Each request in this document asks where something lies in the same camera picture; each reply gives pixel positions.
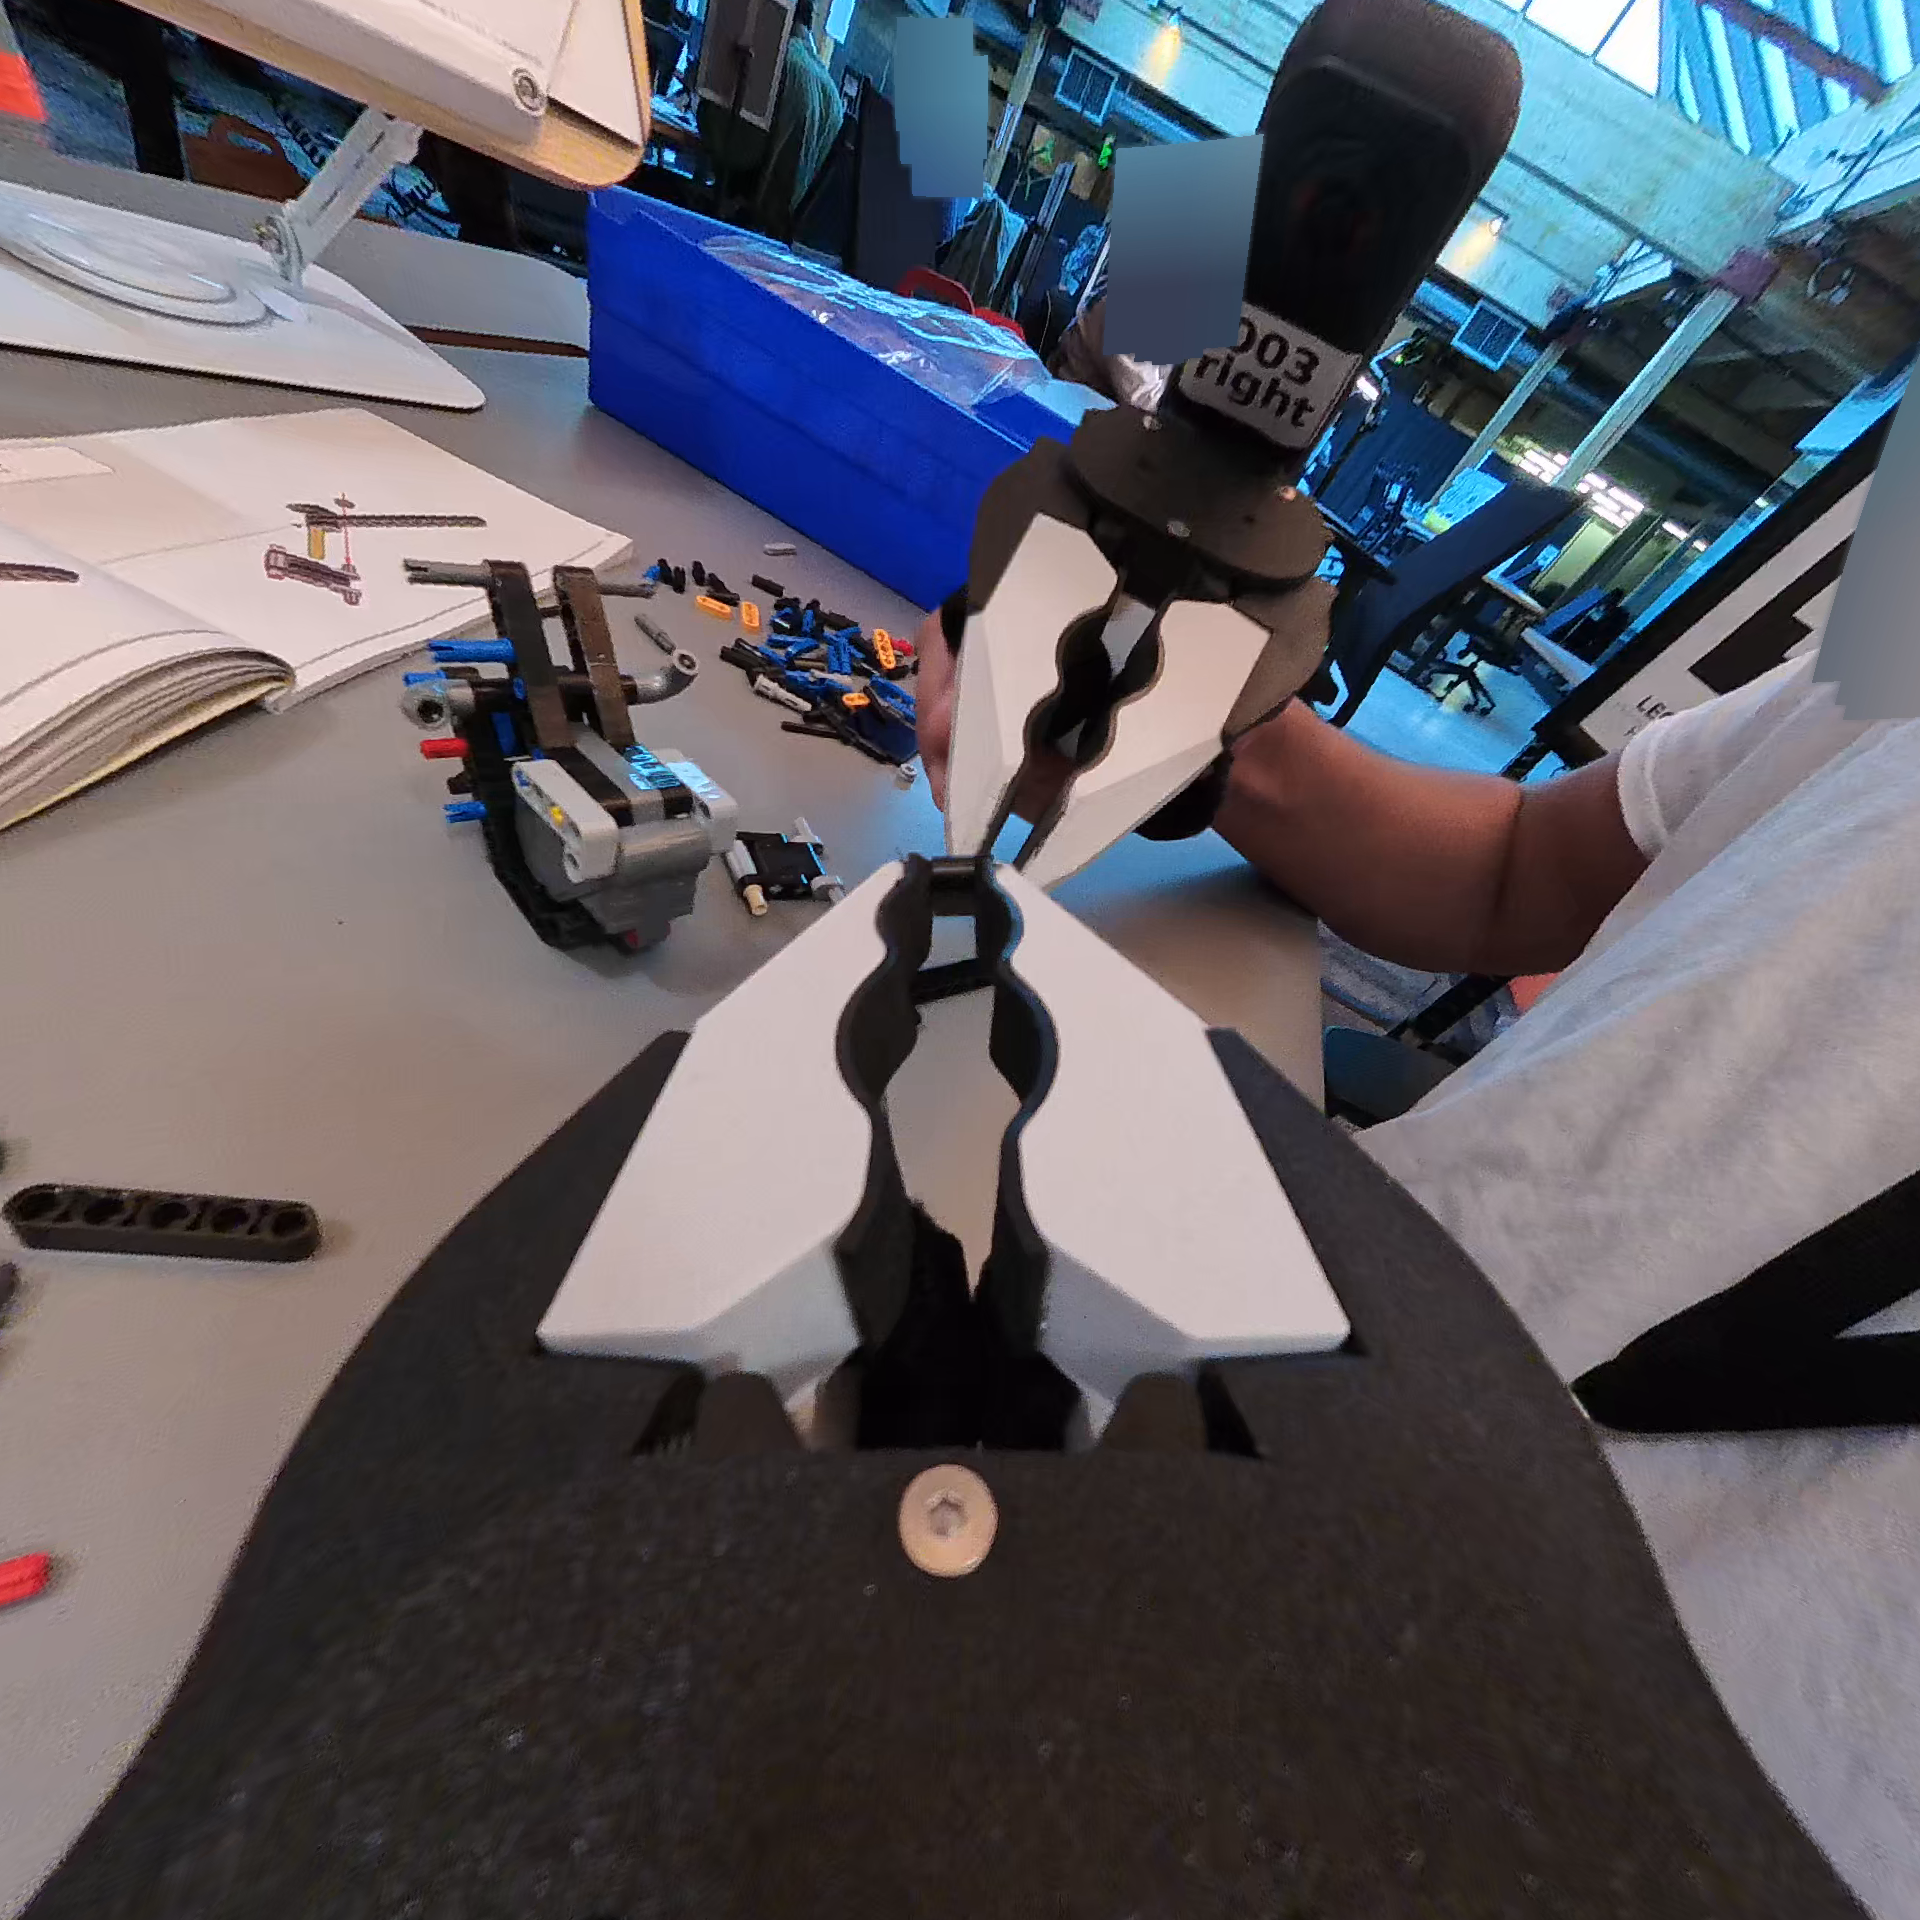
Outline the person's right forearm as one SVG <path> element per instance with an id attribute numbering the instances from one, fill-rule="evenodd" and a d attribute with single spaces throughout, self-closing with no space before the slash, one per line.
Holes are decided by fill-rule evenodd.
<path id="1" fill-rule="evenodd" d="M 1200 825 L 1340 940 L 1434 973 L 1567 969 L 1651 865 L 1621 757 L 1515 784 L 1394 760 L 1300 701 L 1139 835 Z"/>

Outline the pile of small lego pieces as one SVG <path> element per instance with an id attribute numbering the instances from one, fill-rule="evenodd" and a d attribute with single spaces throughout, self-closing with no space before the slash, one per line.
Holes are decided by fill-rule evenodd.
<path id="1" fill-rule="evenodd" d="M 659 557 L 631 585 L 674 594 L 727 626 L 718 650 L 747 690 L 780 708 L 782 731 L 829 741 L 884 765 L 898 786 L 920 779 L 920 646 L 755 571 L 743 587 L 714 566 Z"/>

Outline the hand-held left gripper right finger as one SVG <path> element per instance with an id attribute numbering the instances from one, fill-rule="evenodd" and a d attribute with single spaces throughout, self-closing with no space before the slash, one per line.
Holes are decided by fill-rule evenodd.
<path id="1" fill-rule="evenodd" d="M 1018 1096 L 980 1294 L 1079 1387 L 1350 1334 L 1214 1046 L 1157 980 L 1008 867 L 980 899 L 991 1066 Z"/>

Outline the black and white sign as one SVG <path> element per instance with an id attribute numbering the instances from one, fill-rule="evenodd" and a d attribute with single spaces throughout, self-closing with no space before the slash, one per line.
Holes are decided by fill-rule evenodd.
<path id="1" fill-rule="evenodd" d="M 1628 625 L 1503 774 L 1528 778 L 1547 757 L 1565 768 L 1595 761 L 1652 720 L 1815 651 L 1901 397 L 1894 380 L 1834 406 L 1783 482 Z"/>

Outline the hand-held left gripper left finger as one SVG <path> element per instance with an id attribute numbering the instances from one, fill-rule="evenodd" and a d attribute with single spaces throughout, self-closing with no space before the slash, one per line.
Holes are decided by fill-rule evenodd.
<path id="1" fill-rule="evenodd" d="M 919 1040 L 923 859 L 890 861 L 691 1032 L 536 1337 L 815 1380 L 904 1309 L 884 1090 Z"/>

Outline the person's right hand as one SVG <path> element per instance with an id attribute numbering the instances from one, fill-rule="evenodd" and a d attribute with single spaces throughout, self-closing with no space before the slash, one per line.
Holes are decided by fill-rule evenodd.
<path id="1" fill-rule="evenodd" d="M 956 666 L 970 618 L 970 590 L 956 587 L 915 633 L 919 764 L 936 809 L 947 809 Z"/>

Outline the blue plastic bin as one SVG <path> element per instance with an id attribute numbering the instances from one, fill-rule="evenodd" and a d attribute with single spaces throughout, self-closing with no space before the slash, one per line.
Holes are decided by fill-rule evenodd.
<path id="1" fill-rule="evenodd" d="M 936 603 L 966 576 L 990 481 L 1038 440 L 815 332 L 703 252 L 727 232 L 743 234 L 626 187 L 589 197 L 591 403 L 904 602 Z"/>

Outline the lego motor assembly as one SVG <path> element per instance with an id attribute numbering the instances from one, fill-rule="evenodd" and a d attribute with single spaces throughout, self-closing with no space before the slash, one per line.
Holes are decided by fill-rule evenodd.
<path id="1" fill-rule="evenodd" d="M 636 953 L 694 902 L 696 881 L 735 837 L 735 803 L 685 757 L 639 744 L 634 675 L 616 661 L 591 566 L 550 574 L 566 641 L 548 645 L 522 563 L 405 560 L 411 585 L 483 587 L 494 635 L 432 641 L 403 712 L 420 754 L 451 765 L 444 819 L 476 825 L 486 865 L 544 946 Z"/>

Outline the short black lego beam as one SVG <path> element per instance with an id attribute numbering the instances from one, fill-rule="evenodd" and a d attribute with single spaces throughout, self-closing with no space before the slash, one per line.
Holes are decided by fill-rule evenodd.
<path id="1" fill-rule="evenodd" d="M 294 1265 L 319 1249 L 319 1218 L 291 1197 L 29 1185 L 5 1203 L 28 1249 L 101 1257 Z"/>

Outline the small black lego frame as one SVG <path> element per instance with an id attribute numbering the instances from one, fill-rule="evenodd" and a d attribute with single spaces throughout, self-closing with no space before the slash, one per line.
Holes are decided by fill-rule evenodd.
<path id="1" fill-rule="evenodd" d="M 904 861 L 903 882 L 903 953 L 915 963 L 908 980 L 910 1003 L 919 1011 L 991 988 L 1014 928 L 991 859 L 915 856 Z M 942 922 L 972 928 L 972 953 L 931 965 L 932 933 Z"/>

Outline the small black grey lego subassembly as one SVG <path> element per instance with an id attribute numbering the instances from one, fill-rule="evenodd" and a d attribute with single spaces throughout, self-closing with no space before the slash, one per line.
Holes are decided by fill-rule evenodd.
<path id="1" fill-rule="evenodd" d="M 826 844 L 805 819 L 788 833 L 739 833 L 723 853 L 735 899 L 755 918 L 772 902 L 836 905 L 846 896 L 831 874 Z"/>

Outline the open lego instruction booklet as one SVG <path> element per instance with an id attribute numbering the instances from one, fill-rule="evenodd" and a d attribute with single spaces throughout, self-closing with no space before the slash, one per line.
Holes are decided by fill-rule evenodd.
<path id="1" fill-rule="evenodd" d="M 2 825 L 231 714 L 284 712 L 488 621 L 407 560 L 554 566 L 634 541 L 355 409 L 5 444 Z"/>

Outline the clear plastic bag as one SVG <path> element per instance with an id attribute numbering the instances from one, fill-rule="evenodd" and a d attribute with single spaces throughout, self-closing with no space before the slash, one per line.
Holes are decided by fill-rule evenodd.
<path id="1" fill-rule="evenodd" d="M 755 234 L 725 232 L 707 237 L 703 252 L 805 316 L 815 332 L 864 350 L 1005 440 L 1068 441 L 1085 416 L 1114 409 L 1110 397 L 1047 376 L 1014 332 L 983 316 L 890 296 Z"/>

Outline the black office chair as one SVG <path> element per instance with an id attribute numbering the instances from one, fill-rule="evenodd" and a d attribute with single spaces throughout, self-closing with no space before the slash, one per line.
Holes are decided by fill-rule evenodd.
<path id="1" fill-rule="evenodd" d="M 1394 651 L 1411 646 L 1443 612 L 1477 593 L 1488 571 L 1574 517 L 1582 498 L 1515 481 L 1443 534 L 1335 593 L 1323 682 L 1341 698 L 1330 724 L 1347 726 Z"/>

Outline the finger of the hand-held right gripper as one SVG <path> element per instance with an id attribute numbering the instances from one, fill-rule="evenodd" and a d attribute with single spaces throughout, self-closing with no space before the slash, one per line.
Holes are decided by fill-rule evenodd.
<path id="1" fill-rule="evenodd" d="M 1050 889 L 1110 850 L 1187 792 L 1222 750 L 1224 726 L 1269 633 L 1229 605 L 1172 603 L 1158 616 L 1140 690 L 1114 696 L 1069 733 L 1071 774 L 1018 856 Z"/>
<path id="2" fill-rule="evenodd" d="M 1118 571 L 1091 532 L 1036 515 L 983 611 L 966 619 L 951 699 L 947 853 L 991 853 L 1032 753 L 1038 714 L 1062 685 L 1062 646 L 1114 611 Z"/>

